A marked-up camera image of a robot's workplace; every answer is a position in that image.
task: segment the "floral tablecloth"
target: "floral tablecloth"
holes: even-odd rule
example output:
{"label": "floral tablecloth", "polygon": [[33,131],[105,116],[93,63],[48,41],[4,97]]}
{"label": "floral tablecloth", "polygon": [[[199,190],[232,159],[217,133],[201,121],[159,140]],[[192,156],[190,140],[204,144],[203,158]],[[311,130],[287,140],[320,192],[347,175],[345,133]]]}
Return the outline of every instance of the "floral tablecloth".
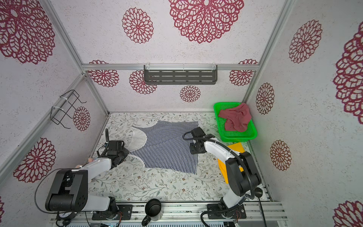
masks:
{"label": "floral tablecloth", "polygon": [[[148,127],[158,120],[199,121],[206,134],[211,133],[220,140],[214,113],[114,113],[106,128],[110,140],[120,139],[127,144],[131,141],[132,125]],[[105,136],[102,135],[97,148],[104,143]],[[247,143],[243,143],[243,147],[249,151]],[[128,156],[122,164],[98,175],[89,183],[90,194],[113,196],[117,201],[147,201],[151,198],[161,201],[218,201],[228,189],[217,159],[209,153],[199,154],[197,174],[146,169],[140,160]],[[262,199],[268,200],[265,194]]]}

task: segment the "black mug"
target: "black mug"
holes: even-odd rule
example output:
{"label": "black mug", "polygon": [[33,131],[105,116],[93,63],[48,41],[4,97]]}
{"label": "black mug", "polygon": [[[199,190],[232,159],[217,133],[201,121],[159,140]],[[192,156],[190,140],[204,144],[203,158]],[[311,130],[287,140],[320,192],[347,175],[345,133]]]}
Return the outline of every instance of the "black mug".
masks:
{"label": "black mug", "polygon": [[163,207],[158,199],[150,199],[145,205],[146,216],[142,220],[142,226],[147,226],[147,224],[153,220],[157,221],[163,216]]}

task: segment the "red cloth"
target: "red cloth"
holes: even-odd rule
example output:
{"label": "red cloth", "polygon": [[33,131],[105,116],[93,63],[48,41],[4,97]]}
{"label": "red cloth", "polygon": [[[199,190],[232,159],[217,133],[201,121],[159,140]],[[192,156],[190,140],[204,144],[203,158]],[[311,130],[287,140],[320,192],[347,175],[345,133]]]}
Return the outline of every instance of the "red cloth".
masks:
{"label": "red cloth", "polygon": [[224,125],[226,131],[240,132],[247,130],[248,123],[252,119],[249,107],[246,103],[241,103],[235,108],[221,110],[218,117],[227,119],[226,124]]}

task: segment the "striped shirt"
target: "striped shirt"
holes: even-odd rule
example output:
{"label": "striped shirt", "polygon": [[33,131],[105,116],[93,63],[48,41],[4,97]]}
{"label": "striped shirt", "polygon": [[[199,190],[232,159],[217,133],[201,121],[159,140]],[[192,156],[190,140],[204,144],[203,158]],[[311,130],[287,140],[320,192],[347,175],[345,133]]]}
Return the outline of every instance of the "striped shirt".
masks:
{"label": "striped shirt", "polygon": [[133,127],[147,135],[145,146],[130,153],[140,158],[145,168],[172,169],[195,174],[198,155],[190,153],[189,144],[192,141],[183,140],[182,135],[198,127],[197,121],[158,121],[147,128]]}

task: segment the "yellow object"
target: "yellow object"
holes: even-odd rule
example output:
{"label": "yellow object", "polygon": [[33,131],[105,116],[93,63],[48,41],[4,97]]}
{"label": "yellow object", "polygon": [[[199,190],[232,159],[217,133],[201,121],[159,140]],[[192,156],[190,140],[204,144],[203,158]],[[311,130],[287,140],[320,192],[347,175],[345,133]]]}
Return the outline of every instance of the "yellow object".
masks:
{"label": "yellow object", "polygon": [[[239,152],[239,153],[245,152],[245,149],[243,149],[242,143],[235,143],[235,144],[229,145],[228,147],[231,148],[232,150],[235,150],[235,151]],[[224,176],[224,180],[228,184],[226,164],[218,159],[218,165],[219,165],[219,169],[222,172],[222,175]]]}

